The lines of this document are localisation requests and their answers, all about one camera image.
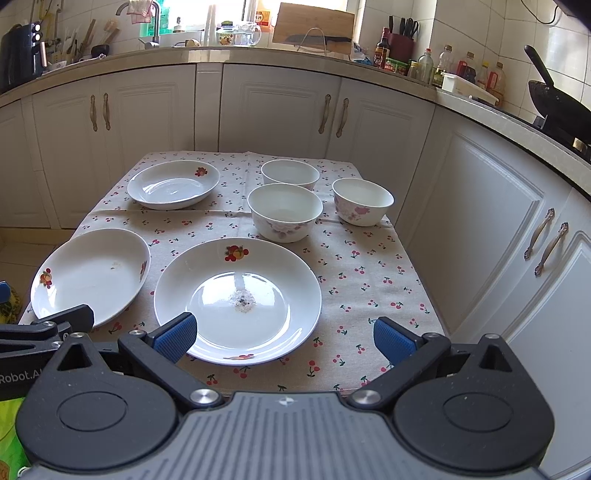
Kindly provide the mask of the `white fruit plate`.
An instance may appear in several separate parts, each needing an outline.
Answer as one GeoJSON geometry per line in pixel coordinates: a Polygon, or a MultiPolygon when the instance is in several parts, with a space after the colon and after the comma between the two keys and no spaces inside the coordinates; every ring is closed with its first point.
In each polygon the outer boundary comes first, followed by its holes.
{"type": "Polygon", "coordinates": [[[79,235],[55,250],[39,267],[30,303],[39,319],[86,305],[94,325],[121,314],[143,287],[150,252],[137,234],[99,229],[79,235]]]}
{"type": "Polygon", "coordinates": [[[152,210],[180,210],[204,200],[218,185],[221,174],[197,160],[160,163],[134,175],[128,195],[141,206],[152,210]]]}

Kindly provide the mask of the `white plate with food stain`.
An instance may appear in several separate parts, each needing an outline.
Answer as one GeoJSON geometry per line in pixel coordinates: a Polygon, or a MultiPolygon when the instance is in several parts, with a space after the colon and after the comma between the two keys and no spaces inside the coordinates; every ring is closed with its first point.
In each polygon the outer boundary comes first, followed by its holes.
{"type": "Polygon", "coordinates": [[[280,359],[310,337],[322,291],[308,264],[287,248],[224,238],[172,260],[158,279],[153,306],[160,324],[185,312],[195,317],[192,357],[249,366],[280,359]]]}

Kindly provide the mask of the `white pink floral bowl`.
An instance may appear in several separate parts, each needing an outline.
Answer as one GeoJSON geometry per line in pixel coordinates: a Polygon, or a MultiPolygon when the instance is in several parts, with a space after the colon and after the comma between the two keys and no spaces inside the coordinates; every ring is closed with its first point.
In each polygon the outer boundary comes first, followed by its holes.
{"type": "Polygon", "coordinates": [[[332,193],[335,212],[354,226],[376,226],[394,205],[394,196],[387,189],[361,178],[335,180],[332,193]]]}

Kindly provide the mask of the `chrome kitchen faucet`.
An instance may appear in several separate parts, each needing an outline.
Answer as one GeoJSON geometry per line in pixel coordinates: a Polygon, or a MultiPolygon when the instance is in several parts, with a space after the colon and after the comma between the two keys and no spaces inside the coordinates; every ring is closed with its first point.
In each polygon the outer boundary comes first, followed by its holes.
{"type": "Polygon", "coordinates": [[[160,46],[160,5],[156,0],[125,1],[116,10],[115,15],[121,16],[126,12],[134,24],[153,25],[152,37],[149,41],[140,39],[145,49],[160,46]]]}

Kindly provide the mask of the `green cardboard box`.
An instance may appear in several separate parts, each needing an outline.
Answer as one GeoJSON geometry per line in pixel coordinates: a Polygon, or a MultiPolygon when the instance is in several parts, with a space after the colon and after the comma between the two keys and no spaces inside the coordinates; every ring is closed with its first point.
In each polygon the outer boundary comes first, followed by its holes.
{"type": "Polygon", "coordinates": [[[0,404],[0,479],[14,480],[18,472],[29,466],[29,461],[17,437],[16,416],[23,398],[2,401],[0,404]]]}

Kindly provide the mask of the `cherry print tablecloth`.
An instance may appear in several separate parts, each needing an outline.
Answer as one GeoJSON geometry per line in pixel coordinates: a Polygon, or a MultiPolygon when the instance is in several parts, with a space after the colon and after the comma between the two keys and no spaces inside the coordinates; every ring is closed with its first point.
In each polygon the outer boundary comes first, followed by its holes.
{"type": "MultiPolygon", "coordinates": [[[[221,174],[216,189],[204,201],[177,211],[148,210],[127,193],[120,179],[87,214],[80,233],[124,228],[139,234],[151,253],[146,283],[128,309],[92,333],[109,341],[134,328],[153,330],[157,320],[153,299],[157,281],[169,264],[187,249],[228,237],[252,238],[246,198],[263,182],[266,157],[256,153],[156,152],[145,155],[138,170],[179,160],[202,161],[221,174]]],[[[335,213],[332,184],[353,178],[358,171],[348,162],[315,160],[320,177],[315,193],[324,210],[311,234],[291,250],[317,277],[322,313],[304,344],[262,365],[215,365],[192,357],[184,370],[221,393],[249,391],[322,391],[349,393],[390,369],[374,345],[377,318],[386,316],[416,334],[440,331],[441,323],[394,227],[383,220],[374,227],[346,224],[335,213]]]]}

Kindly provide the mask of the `white plastic tray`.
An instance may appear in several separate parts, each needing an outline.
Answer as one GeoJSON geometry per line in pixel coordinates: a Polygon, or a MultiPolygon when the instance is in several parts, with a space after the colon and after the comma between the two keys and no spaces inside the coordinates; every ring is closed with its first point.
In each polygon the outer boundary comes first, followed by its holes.
{"type": "Polygon", "coordinates": [[[494,95],[458,75],[444,73],[443,78],[442,89],[448,93],[478,98],[492,106],[496,106],[498,103],[498,99],[494,95]]]}

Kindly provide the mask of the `clear oil bottle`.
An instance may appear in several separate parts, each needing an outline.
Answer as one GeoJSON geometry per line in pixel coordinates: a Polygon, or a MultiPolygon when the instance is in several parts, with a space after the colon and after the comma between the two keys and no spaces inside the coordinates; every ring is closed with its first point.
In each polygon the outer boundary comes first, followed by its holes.
{"type": "Polygon", "coordinates": [[[432,50],[426,48],[418,59],[417,79],[426,85],[430,85],[432,82],[433,68],[432,50]]]}

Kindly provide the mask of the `black wok on stove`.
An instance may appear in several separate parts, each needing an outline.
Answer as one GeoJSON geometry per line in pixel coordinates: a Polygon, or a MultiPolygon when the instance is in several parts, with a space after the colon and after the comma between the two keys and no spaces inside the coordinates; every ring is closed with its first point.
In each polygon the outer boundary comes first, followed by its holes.
{"type": "Polygon", "coordinates": [[[530,97],[538,113],[549,117],[567,134],[590,145],[590,110],[555,87],[548,69],[533,46],[525,45],[524,51],[542,78],[542,81],[528,81],[530,97]]]}

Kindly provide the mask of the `dark soy sauce bottle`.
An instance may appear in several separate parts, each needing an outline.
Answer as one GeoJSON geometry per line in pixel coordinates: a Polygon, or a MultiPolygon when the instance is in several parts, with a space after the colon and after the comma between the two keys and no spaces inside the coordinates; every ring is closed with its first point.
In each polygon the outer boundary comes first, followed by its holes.
{"type": "Polygon", "coordinates": [[[374,52],[374,66],[377,68],[384,69],[386,65],[390,54],[390,34],[391,30],[385,27],[382,31],[381,40],[377,42],[374,52]]]}

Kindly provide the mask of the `red knife block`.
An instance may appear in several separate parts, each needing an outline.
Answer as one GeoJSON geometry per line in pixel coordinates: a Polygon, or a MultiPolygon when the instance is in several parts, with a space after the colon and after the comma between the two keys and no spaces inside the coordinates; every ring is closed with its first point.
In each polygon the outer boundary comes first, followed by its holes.
{"type": "Polygon", "coordinates": [[[389,37],[390,58],[409,63],[414,50],[414,37],[418,31],[419,24],[412,17],[401,18],[399,32],[391,31],[389,37]]]}

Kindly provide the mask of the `wooden cutting board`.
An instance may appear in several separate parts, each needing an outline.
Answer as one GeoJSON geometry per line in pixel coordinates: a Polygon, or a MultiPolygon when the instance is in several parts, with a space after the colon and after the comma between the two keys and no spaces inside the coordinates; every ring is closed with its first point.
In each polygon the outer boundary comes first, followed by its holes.
{"type": "Polygon", "coordinates": [[[347,11],[281,2],[273,43],[349,55],[355,19],[347,11]]]}

